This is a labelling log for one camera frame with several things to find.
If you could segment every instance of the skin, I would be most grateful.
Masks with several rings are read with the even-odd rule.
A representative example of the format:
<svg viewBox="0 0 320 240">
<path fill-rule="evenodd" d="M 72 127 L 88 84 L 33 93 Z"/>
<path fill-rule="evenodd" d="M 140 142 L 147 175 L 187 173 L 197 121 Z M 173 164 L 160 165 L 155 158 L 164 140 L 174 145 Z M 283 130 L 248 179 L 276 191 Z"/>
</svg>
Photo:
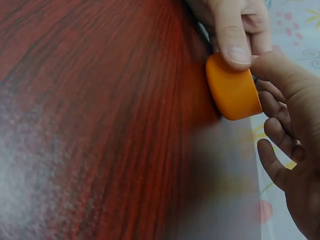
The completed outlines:
<svg viewBox="0 0 320 240">
<path fill-rule="evenodd" d="M 284 191 L 297 228 L 307 239 L 318 240 L 320 78 L 275 52 L 254 57 L 251 71 L 259 78 L 262 109 L 269 117 L 264 123 L 265 133 L 297 163 L 292 170 L 285 168 L 271 143 L 261 139 L 257 148 L 262 166 L 275 185 Z"/>
<path fill-rule="evenodd" d="M 272 50 L 268 10 L 264 0 L 186 0 L 221 52 L 235 70 L 251 65 L 251 55 Z"/>
</svg>

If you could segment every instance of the orange bottle cap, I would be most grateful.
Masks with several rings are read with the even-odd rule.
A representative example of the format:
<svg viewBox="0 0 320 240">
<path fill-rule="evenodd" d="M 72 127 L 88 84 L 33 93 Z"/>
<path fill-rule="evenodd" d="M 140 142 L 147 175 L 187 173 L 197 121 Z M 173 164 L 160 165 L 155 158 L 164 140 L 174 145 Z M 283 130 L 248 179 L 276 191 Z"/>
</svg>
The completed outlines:
<svg viewBox="0 0 320 240">
<path fill-rule="evenodd" d="M 258 92 L 250 70 L 233 70 L 217 52 L 205 66 L 212 97 L 228 120 L 239 120 L 262 113 Z"/>
</svg>

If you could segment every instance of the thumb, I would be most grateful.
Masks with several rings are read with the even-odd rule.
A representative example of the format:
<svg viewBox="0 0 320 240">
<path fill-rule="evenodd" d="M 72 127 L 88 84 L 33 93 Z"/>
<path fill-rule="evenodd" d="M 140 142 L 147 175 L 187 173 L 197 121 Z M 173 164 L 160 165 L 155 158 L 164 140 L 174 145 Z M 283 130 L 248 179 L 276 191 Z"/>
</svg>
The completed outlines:
<svg viewBox="0 0 320 240">
<path fill-rule="evenodd" d="M 260 80 L 271 82 L 287 102 L 304 89 L 320 85 L 315 75 L 274 51 L 253 57 L 251 71 Z"/>
<path fill-rule="evenodd" d="M 251 71 L 281 91 L 293 131 L 320 169 L 320 79 L 272 51 L 254 59 Z"/>
<path fill-rule="evenodd" d="M 242 24 L 239 2 L 208 0 L 208 6 L 214 17 L 219 51 L 232 68 L 241 71 L 250 67 L 251 52 Z"/>
</svg>

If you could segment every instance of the red wood grain surface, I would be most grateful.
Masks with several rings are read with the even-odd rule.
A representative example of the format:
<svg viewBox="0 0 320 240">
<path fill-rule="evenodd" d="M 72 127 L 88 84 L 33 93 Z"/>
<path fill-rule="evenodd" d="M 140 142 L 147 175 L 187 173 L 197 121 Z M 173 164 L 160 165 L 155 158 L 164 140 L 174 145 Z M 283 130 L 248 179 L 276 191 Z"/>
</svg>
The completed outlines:
<svg viewBox="0 0 320 240">
<path fill-rule="evenodd" d="M 180 1 L 0 1 L 0 239 L 193 236 L 219 171 L 255 166 L 252 141 L 233 147 L 249 121 L 219 120 L 208 53 Z"/>
</svg>

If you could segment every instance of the finger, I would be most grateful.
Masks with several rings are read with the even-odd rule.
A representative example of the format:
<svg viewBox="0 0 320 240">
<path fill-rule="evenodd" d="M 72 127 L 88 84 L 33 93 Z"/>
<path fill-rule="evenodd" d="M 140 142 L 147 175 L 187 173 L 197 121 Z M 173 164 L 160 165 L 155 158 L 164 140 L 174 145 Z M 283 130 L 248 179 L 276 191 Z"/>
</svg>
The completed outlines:
<svg viewBox="0 0 320 240">
<path fill-rule="evenodd" d="M 296 135 L 292 129 L 291 118 L 287 109 L 287 106 L 275 100 L 271 93 L 262 91 L 259 93 L 259 99 L 262 110 L 269 118 L 277 118 L 285 131 L 293 138 Z"/>
<path fill-rule="evenodd" d="M 259 140 L 257 148 L 264 170 L 269 175 L 273 183 L 284 191 L 290 170 L 285 168 L 278 160 L 275 151 L 268 140 Z"/>
<path fill-rule="evenodd" d="M 287 102 L 300 91 L 308 91 L 308 87 L 319 85 L 313 74 L 273 51 L 256 57 L 251 70 L 256 77 L 271 82 L 279 89 Z"/>
<path fill-rule="evenodd" d="M 281 103 L 286 103 L 285 97 L 282 95 L 282 93 L 279 91 L 278 88 L 276 88 L 271 82 L 269 81 L 262 81 L 259 80 L 255 84 L 256 89 L 259 92 L 267 91 L 271 93 L 271 95 L 274 97 L 275 100 Z"/>
<path fill-rule="evenodd" d="M 263 1 L 257 1 L 256 5 L 258 6 L 256 8 L 256 14 L 248 16 L 247 21 L 243 21 L 243 26 L 246 32 L 252 33 L 252 53 L 254 55 L 262 55 L 272 51 L 269 14 Z"/>
<path fill-rule="evenodd" d="M 286 133 L 278 119 L 272 117 L 265 121 L 264 132 L 292 161 L 300 163 L 305 160 L 305 149 L 296 139 Z"/>
<path fill-rule="evenodd" d="M 251 50 L 254 55 L 262 55 L 272 50 L 271 33 L 269 28 L 251 36 Z"/>
<path fill-rule="evenodd" d="M 236 70 L 248 69 L 251 54 L 247 43 L 239 1 L 209 0 L 208 6 L 214 17 L 219 51 L 228 64 Z"/>
</svg>

